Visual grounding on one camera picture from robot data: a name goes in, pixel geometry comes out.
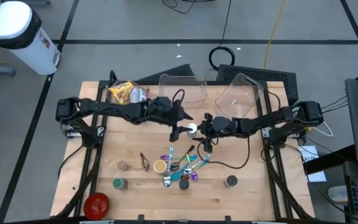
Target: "wooden table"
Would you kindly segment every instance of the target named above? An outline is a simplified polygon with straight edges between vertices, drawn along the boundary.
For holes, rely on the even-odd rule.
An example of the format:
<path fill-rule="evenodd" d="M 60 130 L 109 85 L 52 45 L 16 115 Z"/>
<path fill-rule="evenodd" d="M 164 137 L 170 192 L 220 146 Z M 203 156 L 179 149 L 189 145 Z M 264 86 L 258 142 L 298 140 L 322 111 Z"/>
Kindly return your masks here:
<path fill-rule="evenodd" d="M 147 86 L 151 93 L 158 93 L 158 86 Z M 226 86 L 209 86 L 208 97 L 201 108 L 186 109 L 200 124 L 204 113 L 215 116 L 215 99 Z M 282 82 L 268 82 L 268 88 L 277 94 L 282 106 L 288 105 Z M 80 98 L 96 98 L 98 82 L 83 82 Z M 265 108 L 263 95 L 262 107 Z M 277 109 L 278 101 L 270 97 L 273 110 Z M 248 118 L 256 118 L 254 106 L 247 114 Z M 91 116 L 85 119 L 91 123 Z M 223 220 L 230 215 L 232 220 L 274 220 L 272 197 L 265 162 L 260 158 L 262 138 L 260 132 L 250 137 L 250 159 L 248 164 L 239 170 L 230 169 L 219 164 L 208 164 L 198 171 L 199 180 L 190 180 L 190 188 L 180 190 L 178 182 L 165 188 L 162 176 L 153 168 L 145 172 L 140 164 L 140 152 L 143 152 L 151 165 L 162 154 L 169 153 L 169 147 L 175 146 L 174 156 L 182 156 L 196 141 L 192 141 L 185 133 L 175 143 L 170 143 L 171 128 L 156 123 L 146 122 L 134 126 L 121 118 L 108 118 L 107 131 L 104 137 L 97 192 L 106 194 L 110 199 L 110 211 L 106 219 L 135 220 L 139 214 L 146 220 Z M 70 155 L 81 144 L 81 139 L 69 140 L 65 157 Z M 297 142 L 289 139 L 287 144 L 298 147 Z M 56 215 L 71 199 L 80 181 L 85 150 L 70 159 L 62 169 L 52 205 L 51 215 Z M 244 163 L 247 157 L 247 141 L 238 138 L 223 138 L 213 147 L 211 160 L 226 162 L 232 166 Z M 118 161 L 128 162 L 129 169 L 121 171 L 117 168 Z M 299 152 L 291 148 L 282 149 L 282 160 L 289 191 L 298 203 L 314 216 L 305 173 Z M 227 188 L 224 179 L 235 175 L 239 179 L 235 187 Z M 123 177 L 129 181 L 127 190 L 116 190 L 112 181 Z M 281 214 L 284 217 L 282 194 L 277 188 L 280 199 Z"/>

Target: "red bowl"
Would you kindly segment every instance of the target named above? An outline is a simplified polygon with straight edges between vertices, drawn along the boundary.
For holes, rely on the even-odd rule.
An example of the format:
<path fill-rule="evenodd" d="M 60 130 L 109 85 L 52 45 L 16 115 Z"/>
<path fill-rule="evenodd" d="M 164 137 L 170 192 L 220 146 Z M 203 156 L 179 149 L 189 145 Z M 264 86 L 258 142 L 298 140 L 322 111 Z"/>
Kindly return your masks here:
<path fill-rule="evenodd" d="M 89 220 L 101 220 L 107 215 L 109 207 L 109 198 L 105 194 L 95 193 L 85 200 L 84 214 Z"/>

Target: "gray floor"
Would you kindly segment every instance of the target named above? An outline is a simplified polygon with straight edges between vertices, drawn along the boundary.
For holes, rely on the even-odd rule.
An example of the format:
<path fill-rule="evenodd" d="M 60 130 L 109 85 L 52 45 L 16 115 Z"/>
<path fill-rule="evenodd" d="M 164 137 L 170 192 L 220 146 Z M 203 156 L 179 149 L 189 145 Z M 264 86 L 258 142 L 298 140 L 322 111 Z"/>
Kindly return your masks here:
<path fill-rule="evenodd" d="M 358 1 L 347 0 L 358 24 Z M 51 6 L 30 3 L 43 20 L 42 26 L 53 39 L 59 39 L 73 0 L 52 1 Z M 186 15 L 166 8 L 160 0 L 80 0 L 67 39 L 220 39 L 228 1 L 196 3 Z M 233 0 L 227 39 L 268 39 L 281 1 Z M 189 3 L 180 2 L 182 10 Z M 287 0 L 275 39 L 357 40 L 340 1 Z M 19 183 L 9 207 L 6 222 L 47 218 L 50 213 L 57 169 L 67 140 L 54 120 L 56 102 L 77 96 L 81 82 L 105 80 L 110 69 L 123 80 L 136 80 L 184 63 L 197 76 L 216 78 L 208 63 L 216 44 L 66 44 L 62 61 L 50 87 L 39 124 Z M 262 68 L 266 45 L 231 44 L 236 65 Z M 17 70 L 14 78 L 0 76 L 0 205 L 25 135 L 34 114 L 45 77 L 35 74 L 15 56 L 0 50 L 0 60 L 8 57 Z M 225 53 L 213 60 L 229 63 Z M 344 96 L 344 80 L 358 77 L 358 45 L 272 45 L 268 69 L 295 72 L 300 100 L 322 105 Z M 333 150 L 352 144 L 349 112 L 346 108 L 324 116 L 333 138 L 311 133 L 310 138 Z M 341 169 L 326 171 L 328 181 L 315 184 L 328 187 L 343 184 Z M 322 220 L 344 221 L 311 189 L 316 216 Z"/>

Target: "green can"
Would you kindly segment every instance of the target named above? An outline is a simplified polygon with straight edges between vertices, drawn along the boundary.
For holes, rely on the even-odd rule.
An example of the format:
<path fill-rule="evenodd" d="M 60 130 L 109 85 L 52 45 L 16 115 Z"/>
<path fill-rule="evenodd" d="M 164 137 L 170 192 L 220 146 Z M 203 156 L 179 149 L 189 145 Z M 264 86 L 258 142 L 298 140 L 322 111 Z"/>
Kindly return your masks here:
<path fill-rule="evenodd" d="M 128 180 L 123 178 L 116 178 L 112 182 L 112 185 L 114 186 L 115 189 L 126 190 L 128 189 Z"/>

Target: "small cylinder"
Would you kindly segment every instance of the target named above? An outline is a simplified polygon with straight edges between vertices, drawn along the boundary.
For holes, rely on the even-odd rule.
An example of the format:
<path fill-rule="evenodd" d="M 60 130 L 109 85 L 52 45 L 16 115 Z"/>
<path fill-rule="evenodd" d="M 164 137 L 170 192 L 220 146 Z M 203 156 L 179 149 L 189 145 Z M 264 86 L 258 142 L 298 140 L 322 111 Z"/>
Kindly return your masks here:
<path fill-rule="evenodd" d="M 118 169 L 120 169 L 120 170 L 126 170 L 126 169 L 128 168 L 128 163 L 125 162 L 125 161 L 119 161 L 119 162 L 117 163 L 117 167 L 118 167 Z"/>
<path fill-rule="evenodd" d="M 182 190 L 187 190 L 189 188 L 189 181 L 186 180 L 186 179 L 182 179 L 179 181 L 179 187 L 182 189 Z"/>
<path fill-rule="evenodd" d="M 112 182 L 112 185 L 114 186 L 115 189 L 125 190 L 128 189 L 128 180 L 123 178 L 116 178 Z"/>
<path fill-rule="evenodd" d="M 230 175 L 224 180 L 223 183 L 226 187 L 233 187 L 237 184 L 237 182 L 238 182 L 237 177 L 235 175 Z"/>
<path fill-rule="evenodd" d="M 195 123 L 190 123 L 187 125 L 187 128 L 191 128 L 190 131 L 187 131 L 187 136 L 189 138 L 196 138 L 197 137 L 197 125 Z"/>
<path fill-rule="evenodd" d="M 161 159 L 154 162 L 154 171 L 158 174 L 163 174 L 167 169 L 167 163 Z"/>

